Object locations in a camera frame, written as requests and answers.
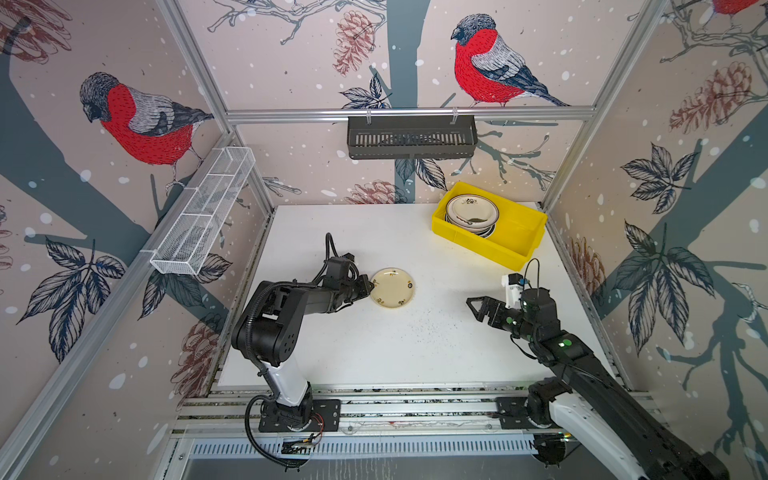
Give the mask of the cream yellow plate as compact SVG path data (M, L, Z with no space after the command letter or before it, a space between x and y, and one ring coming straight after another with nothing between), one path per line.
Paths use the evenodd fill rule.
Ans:
M385 268L376 272L371 282L371 299L379 306L396 309L408 304L414 297L416 285L413 277L399 268Z

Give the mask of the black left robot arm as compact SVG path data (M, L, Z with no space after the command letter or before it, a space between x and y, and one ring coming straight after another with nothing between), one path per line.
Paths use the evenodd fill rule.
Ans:
M232 329L231 346L258 369L270 388L263 411L280 427L297 430L313 415L311 384L292 358L304 317L337 313L369 297L373 283L354 255L340 255L325 235L325 258L309 282L263 281Z

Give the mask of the white plate red characters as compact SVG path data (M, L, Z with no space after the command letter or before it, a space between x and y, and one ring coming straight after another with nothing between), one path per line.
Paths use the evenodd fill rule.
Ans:
M469 227L460 226L457 224L455 224L455 227L459 228L460 230L477 235L481 238L488 238L490 235L492 235L495 232L495 229L496 229L495 224L492 224L485 228L469 228Z

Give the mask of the cream small floral plate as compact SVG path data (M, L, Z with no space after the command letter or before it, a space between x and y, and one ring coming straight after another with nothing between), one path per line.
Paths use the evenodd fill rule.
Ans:
M472 194L453 197L446 206L448 220L467 230L484 230L499 219L498 207L489 199Z

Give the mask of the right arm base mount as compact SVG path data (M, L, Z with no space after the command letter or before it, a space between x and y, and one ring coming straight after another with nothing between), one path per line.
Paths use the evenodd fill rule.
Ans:
M494 417L503 430L548 429L555 424L551 405L558 396L571 392L555 377L540 380L528 387L526 396L497 397Z

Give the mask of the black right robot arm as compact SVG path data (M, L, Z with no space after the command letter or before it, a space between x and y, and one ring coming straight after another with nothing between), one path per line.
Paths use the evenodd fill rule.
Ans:
M528 390L527 416L555 424L618 479L727 479L713 453L698 453L657 421L604 368L578 336L563 329L546 288L518 291L512 303L489 296L466 301L479 322L528 344L551 377Z

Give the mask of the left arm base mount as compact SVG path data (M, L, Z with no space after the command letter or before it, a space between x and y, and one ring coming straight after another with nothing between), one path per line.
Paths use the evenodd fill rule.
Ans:
M258 431L260 433L289 432L337 432L341 416L341 401L338 399L313 398L312 386L300 403L287 406L277 401L263 401L260 407Z

